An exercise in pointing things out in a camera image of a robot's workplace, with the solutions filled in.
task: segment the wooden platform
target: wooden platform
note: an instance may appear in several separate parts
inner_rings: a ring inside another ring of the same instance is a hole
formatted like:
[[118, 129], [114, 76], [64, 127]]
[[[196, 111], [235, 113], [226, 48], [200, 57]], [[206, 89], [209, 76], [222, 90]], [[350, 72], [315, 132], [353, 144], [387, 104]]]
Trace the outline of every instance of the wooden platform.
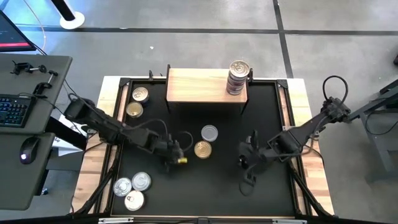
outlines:
[[246, 86], [236, 96], [226, 91], [228, 72], [229, 69], [171, 68], [167, 83], [167, 101], [245, 103], [248, 100]]
[[[109, 115], [113, 115], [116, 98], [118, 95], [119, 80], [121, 77], [104, 77], [101, 92], [99, 94], [97, 107], [105, 111]], [[289, 96], [292, 105], [292, 110], [294, 114], [295, 124], [300, 126], [309, 119], [312, 118], [310, 106], [308, 103], [307, 92], [305, 90], [304, 80], [294, 78], [287, 79], [289, 85]], [[127, 86], [123, 89], [122, 96], [127, 95]], [[283, 89], [280, 89], [281, 104], [284, 111], [285, 123], [289, 124], [289, 116], [287, 113], [287, 104], [285, 100], [285, 95]], [[124, 108], [125, 98], [122, 97], [121, 107]], [[124, 111], [119, 110], [118, 119], [121, 119]], [[95, 137], [91, 138], [87, 147], [97, 144], [99, 139]], [[314, 148], [319, 151], [318, 142], [315, 142]], [[101, 145], [85, 154], [83, 159], [83, 164], [81, 167], [78, 183], [76, 186], [75, 194], [73, 196], [72, 205], [75, 210], [81, 208], [81, 206], [88, 200], [90, 195], [93, 193], [95, 188], [98, 186], [100, 181], [101, 168], [104, 161], [105, 155], [105, 145]], [[111, 154], [111, 159], [109, 163], [112, 163], [114, 157], [114, 149]], [[312, 194], [317, 198], [317, 200], [322, 204], [323, 208], [329, 213], [333, 212], [333, 207], [331, 204], [329, 188], [326, 181], [325, 171], [323, 169], [322, 160], [315, 154], [309, 153], [302, 157], [304, 172], [307, 180], [308, 188], [311, 190]], [[300, 188], [296, 184], [297, 196], [299, 200], [299, 207], [303, 213], [305, 213], [305, 206], [303, 201], [303, 195]], [[103, 193], [103, 201], [101, 203], [100, 211], [105, 208], [105, 203], [108, 198], [109, 183]]]

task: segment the gray table panel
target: gray table panel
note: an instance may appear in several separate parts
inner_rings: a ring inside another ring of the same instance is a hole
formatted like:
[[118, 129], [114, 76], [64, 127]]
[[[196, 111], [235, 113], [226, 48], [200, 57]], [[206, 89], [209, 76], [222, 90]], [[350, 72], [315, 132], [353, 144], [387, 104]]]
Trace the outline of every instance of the gray table panel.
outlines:
[[26, 210], [40, 184], [55, 135], [40, 135], [36, 159], [25, 165], [19, 161], [19, 149], [29, 137], [31, 135], [0, 135], [0, 209]]
[[[72, 58], [67, 56], [0, 54], [0, 94], [32, 94], [38, 83], [47, 82], [50, 78], [50, 74], [38, 71], [33, 73], [21, 72], [19, 75], [10, 74], [14, 68], [12, 61], [17, 63], [28, 62], [34, 67], [45, 65], [47, 70], [58, 72], [58, 76], [52, 78], [52, 88], [43, 92], [48, 97], [46, 100], [55, 104], [62, 83], [72, 63]], [[25, 128], [0, 128], [0, 133], [43, 133], [52, 110], [53, 106], [51, 104], [43, 100], [37, 100]]]

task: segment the desk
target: desk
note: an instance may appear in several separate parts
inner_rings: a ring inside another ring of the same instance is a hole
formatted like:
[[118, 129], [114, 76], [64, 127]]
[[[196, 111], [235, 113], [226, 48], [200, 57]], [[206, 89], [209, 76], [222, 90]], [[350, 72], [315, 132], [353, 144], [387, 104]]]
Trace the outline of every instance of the desk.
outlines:
[[0, 164], [0, 209], [26, 210], [33, 195], [40, 192], [40, 180], [47, 165], [51, 145], [55, 135], [52, 133], [37, 136], [40, 138], [39, 148], [35, 161], [29, 165], [19, 161], [19, 149], [22, 142], [31, 135], [0, 135], [0, 142], [7, 142], [7, 146], [1, 147]]
[[[99, 94], [97, 107], [105, 111], [109, 115], [113, 115], [114, 107], [116, 104], [116, 98], [118, 95], [119, 81], [121, 77], [104, 77], [101, 92]], [[312, 118], [307, 92], [305, 90], [304, 80], [302, 79], [287, 79], [289, 86], [289, 99], [292, 105], [292, 112], [295, 124], [297, 126], [305, 123]], [[127, 94], [127, 88], [123, 88], [122, 95]], [[284, 111], [285, 123], [289, 123], [289, 116], [287, 113], [286, 96], [281, 91], [281, 103]], [[125, 101], [123, 98], [120, 102], [120, 108], [124, 108]], [[118, 111], [118, 119], [120, 120], [123, 116], [123, 109]], [[87, 147], [95, 145], [99, 142], [97, 136], [90, 139]], [[314, 148], [319, 151], [318, 143], [315, 142]], [[101, 168], [104, 161], [106, 146], [102, 145], [97, 147], [85, 154], [81, 171], [76, 186], [75, 194], [73, 196], [73, 206], [75, 210], [81, 208], [81, 206], [88, 200], [94, 189], [98, 186], [100, 180]], [[116, 148], [112, 150], [111, 158], [109, 163], [112, 163], [114, 158], [114, 152]], [[315, 154], [310, 153], [302, 157], [303, 167], [307, 180], [308, 188], [312, 191], [317, 200], [322, 204], [324, 209], [330, 213], [333, 213], [333, 207], [331, 204], [328, 184], [326, 181], [325, 171], [323, 169], [322, 160]], [[300, 210], [305, 213], [305, 205], [301, 190], [296, 185], [297, 196], [299, 200]], [[107, 195], [109, 191], [109, 184], [104, 190], [103, 199], [101, 201], [100, 211], [103, 211], [106, 206]]]
[[[0, 93], [18, 95], [33, 94], [37, 84], [48, 82], [50, 74], [34, 71], [21, 71], [19, 75], [11, 74], [14, 63], [27, 62], [33, 67], [45, 65], [47, 70], [58, 73], [51, 80], [52, 87], [45, 89], [44, 100], [36, 100], [24, 128], [0, 128], [0, 209], [25, 210], [29, 207], [32, 197], [41, 192], [47, 171], [45, 170], [52, 147], [53, 139], [58, 136], [73, 145], [84, 149], [86, 137], [78, 134], [61, 122], [51, 118], [51, 112], [63, 81], [67, 75], [71, 57], [49, 55], [0, 54]], [[39, 137], [39, 149], [36, 160], [31, 164], [21, 164], [19, 149], [29, 137]]]

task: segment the keyboard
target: keyboard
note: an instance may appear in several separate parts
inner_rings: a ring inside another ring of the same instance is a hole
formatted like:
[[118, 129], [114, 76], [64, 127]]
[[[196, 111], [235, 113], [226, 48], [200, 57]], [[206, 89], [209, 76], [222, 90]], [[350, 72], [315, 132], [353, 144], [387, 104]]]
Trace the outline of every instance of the keyboard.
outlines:
[[0, 127], [23, 128], [35, 98], [0, 94]]

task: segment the tin can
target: tin can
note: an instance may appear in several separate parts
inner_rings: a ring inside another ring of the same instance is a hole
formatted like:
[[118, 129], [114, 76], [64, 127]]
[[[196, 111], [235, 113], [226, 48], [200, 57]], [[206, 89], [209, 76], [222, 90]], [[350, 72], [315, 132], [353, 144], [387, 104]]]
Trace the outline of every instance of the tin can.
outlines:
[[250, 66], [246, 62], [237, 60], [231, 63], [229, 66], [226, 91], [231, 95], [241, 94], [248, 79], [249, 72]]
[[139, 172], [131, 180], [132, 187], [135, 190], [145, 191], [150, 187], [150, 176], [145, 172]]
[[113, 192], [118, 197], [126, 196], [131, 191], [131, 181], [128, 178], [120, 178], [113, 185]]
[[195, 144], [195, 154], [200, 159], [207, 159], [211, 154], [211, 145], [206, 141], [200, 141]]
[[144, 104], [149, 100], [149, 92], [144, 87], [138, 87], [132, 92], [132, 98], [135, 101]]
[[138, 102], [132, 102], [127, 105], [126, 113], [132, 118], [140, 117], [144, 112], [142, 105]]
[[250, 72], [250, 66], [242, 60], [236, 60], [229, 66], [229, 73], [238, 80], [242, 80], [248, 77]]
[[218, 130], [213, 125], [206, 125], [201, 129], [200, 134], [203, 140], [213, 142], [218, 137]]
[[138, 190], [133, 190], [124, 198], [124, 205], [130, 211], [137, 211], [144, 205], [144, 194]]

